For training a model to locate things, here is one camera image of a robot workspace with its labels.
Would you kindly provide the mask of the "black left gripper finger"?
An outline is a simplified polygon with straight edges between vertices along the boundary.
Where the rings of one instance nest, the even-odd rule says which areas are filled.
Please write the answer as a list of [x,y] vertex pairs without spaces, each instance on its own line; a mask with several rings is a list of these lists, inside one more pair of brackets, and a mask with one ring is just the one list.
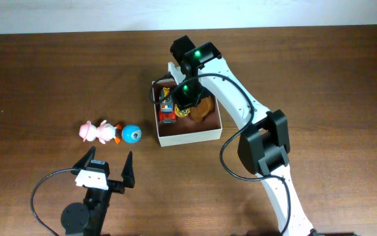
[[132,152],[130,151],[125,165],[123,167],[121,177],[123,178],[123,185],[127,188],[134,188],[135,186],[135,177],[134,177],[134,170],[133,170],[133,158]]
[[88,152],[73,165],[73,168],[83,169],[86,168],[91,160],[94,159],[96,147],[92,146]]

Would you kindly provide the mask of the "brown plush toy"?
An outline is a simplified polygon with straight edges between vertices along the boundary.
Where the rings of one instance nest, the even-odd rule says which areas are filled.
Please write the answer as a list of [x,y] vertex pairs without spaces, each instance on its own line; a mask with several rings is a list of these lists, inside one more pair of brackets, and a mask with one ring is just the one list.
[[190,115],[196,123],[201,123],[203,119],[214,110],[215,102],[211,96],[203,98],[197,106],[190,108]]

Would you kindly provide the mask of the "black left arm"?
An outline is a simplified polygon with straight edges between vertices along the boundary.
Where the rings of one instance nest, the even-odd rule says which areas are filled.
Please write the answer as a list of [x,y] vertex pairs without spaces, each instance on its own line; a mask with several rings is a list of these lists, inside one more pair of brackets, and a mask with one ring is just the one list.
[[135,185],[132,152],[129,152],[122,169],[121,181],[108,178],[109,164],[96,160],[95,152],[96,148],[92,146],[73,165],[71,173],[76,175],[76,186],[87,191],[81,203],[71,203],[62,212],[60,221],[66,235],[100,235],[111,195],[124,194],[127,188]]

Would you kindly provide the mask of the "red grey toy fire truck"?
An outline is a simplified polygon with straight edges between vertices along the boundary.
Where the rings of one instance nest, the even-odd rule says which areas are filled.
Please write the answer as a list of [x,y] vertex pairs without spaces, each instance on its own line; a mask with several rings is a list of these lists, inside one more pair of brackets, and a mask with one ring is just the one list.
[[174,112],[174,101],[169,96],[170,88],[163,87],[159,96],[163,100],[159,105],[158,120],[162,124],[174,124],[177,122],[177,116]]

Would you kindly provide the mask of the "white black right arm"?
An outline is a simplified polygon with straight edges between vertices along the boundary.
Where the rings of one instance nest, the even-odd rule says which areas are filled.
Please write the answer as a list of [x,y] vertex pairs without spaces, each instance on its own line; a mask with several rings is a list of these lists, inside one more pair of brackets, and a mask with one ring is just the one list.
[[239,139],[237,154],[251,182],[261,182],[274,209],[281,235],[316,235],[292,183],[288,121],[271,111],[241,84],[220,51],[207,42],[195,46],[188,36],[170,47],[177,65],[169,73],[177,83],[171,92],[179,109],[198,106],[209,92],[230,114],[238,131],[222,146]]

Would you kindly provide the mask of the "yellow round toy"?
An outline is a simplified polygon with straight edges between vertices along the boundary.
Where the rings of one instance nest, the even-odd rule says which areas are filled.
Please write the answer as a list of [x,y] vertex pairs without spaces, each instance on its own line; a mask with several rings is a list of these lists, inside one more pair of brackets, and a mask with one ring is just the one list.
[[175,112],[177,117],[187,117],[191,113],[191,110],[190,110],[190,108],[179,109],[178,105],[175,104],[174,105],[174,112]]

